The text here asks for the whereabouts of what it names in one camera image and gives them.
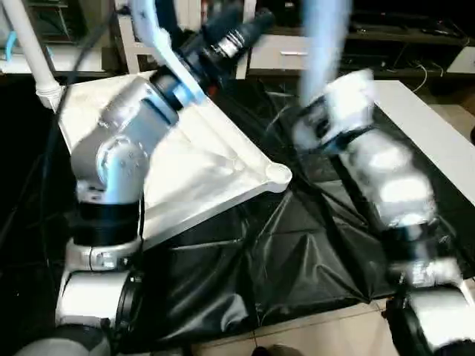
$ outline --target robotic arm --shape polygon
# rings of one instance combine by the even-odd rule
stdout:
[[[103,110],[97,126],[73,149],[77,212],[66,247],[56,305],[56,331],[18,355],[113,353],[133,330],[143,274],[140,200],[149,157],[204,90],[223,85],[239,58],[274,22],[263,11],[240,23],[239,6],[225,10],[174,53],[157,22],[155,1],[132,0],[137,35],[164,63],[150,80],[137,77]]]
[[[264,12],[238,24],[231,9],[173,53],[158,27],[154,1],[132,0],[131,10],[136,33],[166,66],[150,80],[137,77],[119,93],[74,148],[79,207],[66,248],[57,328],[21,356],[107,356],[134,329],[143,277],[137,225],[149,157],[177,123],[177,112],[200,102],[210,85],[222,85],[273,22]],[[316,78],[319,85],[326,80]],[[317,142],[336,155],[367,201],[359,210],[381,237],[389,275],[398,286],[386,317],[400,354],[453,355],[475,342],[474,301],[455,259],[436,253],[436,206],[427,177],[413,167],[405,147],[373,126],[372,90],[365,71],[326,86],[323,96],[304,103],[294,140],[304,147]]]
[[[350,178],[345,185],[364,198],[362,205],[352,197],[386,253],[396,296],[384,316],[399,354],[472,355],[475,304],[455,258],[437,251],[430,182],[409,150],[373,125],[372,111],[371,72],[351,73],[302,110],[293,140],[338,157]]]

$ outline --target white pipe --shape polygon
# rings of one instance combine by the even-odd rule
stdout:
[[[336,77],[347,35],[351,0],[304,0],[304,30],[308,38],[306,73],[302,73],[300,102],[309,105]]]
[[[23,2],[22,0],[2,1],[35,78],[36,95],[44,106],[55,109],[62,89],[51,73]]]

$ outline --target black cable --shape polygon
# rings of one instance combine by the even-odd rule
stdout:
[[[76,81],[79,66],[84,61],[86,55],[88,54],[89,50],[99,41],[102,34],[108,29],[110,23],[114,19],[115,11],[111,11],[105,18],[102,20],[101,24],[94,28],[93,32],[86,38],[84,45],[79,53],[79,56],[74,63],[73,70],[68,74],[68,78],[66,81],[66,86],[64,87],[61,95],[61,99],[59,100],[58,107],[56,109],[55,114],[53,115],[53,119],[51,121],[51,127],[47,136],[47,142],[45,147],[45,159],[43,161],[43,169],[42,169],[42,183],[40,188],[39,194],[39,226],[40,226],[40,234],[42,238],[42,253],[43,258],[45,259],[45,263],[50,275],[50,283],[51,283],[51,291],[53,292],[53,298],[56,299],[56,284],[54,282],[54,273],[51,268],[50,259],[48,256],[48,244],[47,244],[47,234],[46,234],[46,226],[45,226],[45,216],[46,216],[46,193],[48,189],[47,181],[48,177],[50,176],[51,170],[51,163],[53,159],[54,149],[56,147],[56,143],[58,141],[59,136],[59,120],[61,119],[62,112],[65,108],[66,100],[68,99],[69,91],[71,89],[71,85]]]
[[[139,236],[140,236],[140,250],[143,251],[143,227],[145,225],[145,193],[142,193],[140,199],[140,220],[139,220]]]
[[[16,200],[16,204],[13,206],[13,208],[10,210],[10,213],[8,214],[7,219],[5,220],[5,223],[0,229],[0,250],[1,247],[3,246],[8,233],[10,232],[10,229],[13,226],[13,222],[15,221],[15,217],[18,213],[18,210],[20,208],[20,205],[23,202],[24,196],[27,193],[27,189],[30,186],[31,179],[33,178],[33,175],[36,172],[36,169],[39,167],[39,163],[41,162],[42,155],[40,154],[37,156],[37,158],[33,161],[33,164],[31,165],[30,170],[28,171],[27,177],[24,180],[22,189],[20,190],[20,194],[18,196],[18,199]]]

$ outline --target black tarp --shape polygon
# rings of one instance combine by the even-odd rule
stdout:
[[[295,113],[294,99],[286,89],[277,86],[273,90],[278,94],[267,95],[261,82],[231,82],[214,98],[269,158],[292,169],[294,179],[283,193],[261,194],[145,253],[142,312],[123,351],[145,352],[225,337],[391,293],[381,244],[354,212],[328,157],[294,151],[286,132]],[[285,105],[289,106],[285,115],[269,125]],[[379,109],[374,119],[409,145],[416,164],[428,173],[446,222],[437,233],[441,247],[456,253],[470,277],[475,208]],[[64,145],[59,152],[65,152]],[[50,204],[52,213],[70,208],[73,193],[67,154],[59,154],[55,162],[50,195],[62,199]],[[9,326],[2,339],[10,351],[52,326],[54,299],[34,225],[35,192],[37,186],[19,209],[1,250],[0,308]],[[24,219],[32,225],[28,227]],[[48,253],[58,278],[68,238],[60,215],[53,214],[48,231]]]

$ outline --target white drawer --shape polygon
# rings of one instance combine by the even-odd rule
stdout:
[[[252,50],[249,68],[303,70],[307,57],[306,42],[307,39],[300,36],[264,36]]]
[[[449,73],[475,73],[475,47],[465,47],[447,69]]]

